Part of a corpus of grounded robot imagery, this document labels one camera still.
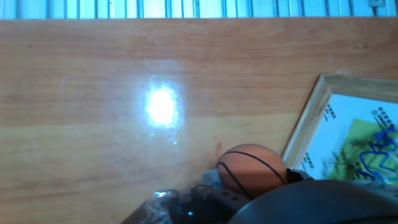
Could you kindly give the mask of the gripper left finger with grey pad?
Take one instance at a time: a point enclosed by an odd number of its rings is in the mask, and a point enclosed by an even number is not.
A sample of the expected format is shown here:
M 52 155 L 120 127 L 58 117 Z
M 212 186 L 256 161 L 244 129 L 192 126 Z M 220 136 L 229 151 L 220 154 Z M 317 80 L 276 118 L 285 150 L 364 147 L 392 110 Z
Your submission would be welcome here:
M 195 205 L 215 214 L 235 214 L 249 203 L 246 197 L 224 188 L 217 169 L 203 173 L 201 184 L 192 187 L 190 193 Z

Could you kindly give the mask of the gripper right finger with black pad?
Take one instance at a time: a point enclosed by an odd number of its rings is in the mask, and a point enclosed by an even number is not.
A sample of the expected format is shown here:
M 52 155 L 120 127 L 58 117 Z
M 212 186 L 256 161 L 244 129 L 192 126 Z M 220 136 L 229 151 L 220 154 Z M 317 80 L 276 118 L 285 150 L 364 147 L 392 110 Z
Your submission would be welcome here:
M 303 180 L 313 180 L 313 177 L 311 177 L 309 174 L 307 174 L 305 171 L 302 170 L 287 169 L 286 172 L 287 172 L 287 182 L 289 184 L 300 182 Z

